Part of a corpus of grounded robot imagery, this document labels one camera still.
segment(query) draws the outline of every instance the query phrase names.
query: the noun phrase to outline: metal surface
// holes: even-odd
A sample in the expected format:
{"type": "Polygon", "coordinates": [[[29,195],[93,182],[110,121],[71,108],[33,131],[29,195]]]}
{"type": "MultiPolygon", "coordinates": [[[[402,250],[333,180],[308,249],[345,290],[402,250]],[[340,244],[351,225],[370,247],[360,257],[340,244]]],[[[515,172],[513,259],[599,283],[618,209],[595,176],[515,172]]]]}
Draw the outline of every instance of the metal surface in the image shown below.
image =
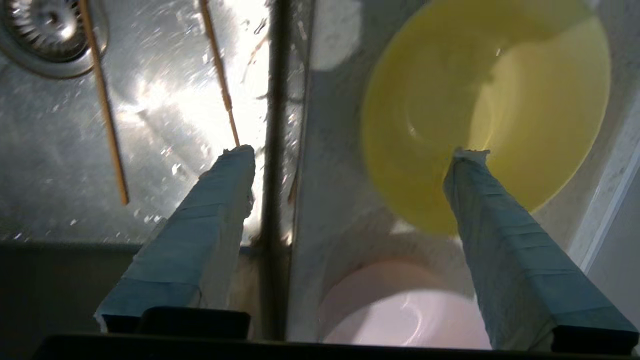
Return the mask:
{"type": "Polygon", "coordinates": [[[281,1],[273,16],[278,27],[273,32],[277,38],[272,39],[271,46],[278,54],[271,63],[274,82],[269,88],[270,151],[265,175],[268,187],[262,239],[269,265],[265,269],[271,290],[269,299],[273,301],[272,331],[278,340],[284,339],[286,330],[293,214],[299,181],[298,155],[305,113],[313,7],[312,0],[281,1]]]}
{"type": "MultiPolygon", "coordinates": [[[[0,241],[141,244],[234,146],[197,2],[103,5],[102,63],[131,203],[115,191],[93,77],[44,79],[0,55],[0,241]]],[[[256,151],[244,245],[262,216],[268,6],[210,4],[239,137],[256,151]]]]}
{"type": "MultiPolygon", "coordinates": [[[[108,39],[100,1],[92,2],[101,51],[108,39]]],[[[76,0],[1,0],[0,49],[20,66],[51,78],[71,78],[92,67],[76,0]]]]}

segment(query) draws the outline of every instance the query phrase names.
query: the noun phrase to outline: wooden chopstick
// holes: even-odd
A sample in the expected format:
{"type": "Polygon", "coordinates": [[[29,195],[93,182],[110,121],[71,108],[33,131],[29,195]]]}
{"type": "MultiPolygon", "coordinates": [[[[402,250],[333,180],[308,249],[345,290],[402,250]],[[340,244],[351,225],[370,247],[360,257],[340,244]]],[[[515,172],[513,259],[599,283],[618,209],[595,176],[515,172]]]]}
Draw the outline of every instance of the wooden chopstick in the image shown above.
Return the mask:
{"type": "Polygon", "coordinates": [[[98,98],[100,105],[102,106],[102,116],[104,117],[104,124],[107,129],[107,138],[109,140],[109,150],[111,152],[111,159],[113,160],[113,168],[116,174],[116,181],[118,182],[118,188],[120,189],[120,200],[123,205],[129,203],[129,194],[127,191],[127,183],[124,177],[124,170],[122,168],[122,161],[120,158],[120,149],[118,146],[118,138],[116,137],[115,122],[113,121],[113,114],[111,106],[109,104],[109,95],[107,93],[107,85],[104,81],[104,74],[102,73],[102,65],[100,64],[100,47],[95,40],[95,34],[93,33],[93,21],[91,13],[89,11],[88,0],[80,0],[80,16],[82,17],[82,23],[84,27],[84,33],[91,49],[91,56],[93,58],[93,73],[95,74],[95,82],[98,88],[98,98]]]}
{"type": "Polygon", "coordinates": [[[225,77],[225,67],[222,64],[222,58],[220,57],[220,50],[218,49],[218,42],[216,41],[216,33],[213,28],[213,20],[211,19],[211,13],[209,12],[209,0],[200,0],[200,11],[202,12],[202,18],[204,19],[204,28],[209,37],[211,44],[211,50],[213,52],[213,67],[218,74],[218,82],[222,92],[222,101],[225,103],[225,109],[229,115],[229,124],[231,125],[231,132],[234,134],[234,141],[236,146],[240,146],[240,140],[238,139],[238,132],[236,129],[236,121],[234,120],[234,112],[231,106],[231,95],[229,94],[229,88],[227,87],[227,79],[225,77]]]}

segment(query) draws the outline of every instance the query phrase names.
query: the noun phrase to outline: yellow bowl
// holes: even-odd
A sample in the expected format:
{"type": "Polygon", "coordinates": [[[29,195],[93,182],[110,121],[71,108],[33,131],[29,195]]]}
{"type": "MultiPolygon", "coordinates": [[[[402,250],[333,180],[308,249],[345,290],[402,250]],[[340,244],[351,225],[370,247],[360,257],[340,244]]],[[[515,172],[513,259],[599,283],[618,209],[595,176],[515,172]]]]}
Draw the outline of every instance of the yellow bowl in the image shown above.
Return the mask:
{"type": "Polygon", "coordinates": [[[371,179],[409,223],[454,234],[442,191],[451,154],[490,149],[493,175],[534,210],[589,152],[610,67],[602,25],[582,0],[434,0],[371,76],[361,129],[371,179]]]}

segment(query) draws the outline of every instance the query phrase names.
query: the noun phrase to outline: white wall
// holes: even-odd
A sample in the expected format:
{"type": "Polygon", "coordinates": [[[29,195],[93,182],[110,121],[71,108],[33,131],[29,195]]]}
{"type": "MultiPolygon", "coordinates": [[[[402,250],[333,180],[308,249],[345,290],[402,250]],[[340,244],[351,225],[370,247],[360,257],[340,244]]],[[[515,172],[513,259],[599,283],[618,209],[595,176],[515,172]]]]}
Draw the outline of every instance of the white wall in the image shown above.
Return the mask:
{"type": "Polygon", "coordinates": [[[636,172],[600,251],[586,273],[640,328],[640,172],[636,172]]]}

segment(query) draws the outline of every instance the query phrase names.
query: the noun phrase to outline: sink drain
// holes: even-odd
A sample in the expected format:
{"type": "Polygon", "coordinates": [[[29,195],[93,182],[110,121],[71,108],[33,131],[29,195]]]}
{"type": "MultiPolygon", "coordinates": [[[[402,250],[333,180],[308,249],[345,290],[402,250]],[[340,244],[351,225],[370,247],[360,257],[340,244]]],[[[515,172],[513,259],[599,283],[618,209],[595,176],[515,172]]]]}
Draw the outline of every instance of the sink drain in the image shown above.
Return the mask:
{"type": "MultiPolygon", "coordinates": [[[[0,0],[0,49],[19,65],[51,78],[71,78],[92,67],[77,0],[0,0]]],[[[106,48],[106,21],[91,9],[95,35],[106,48]]]]}

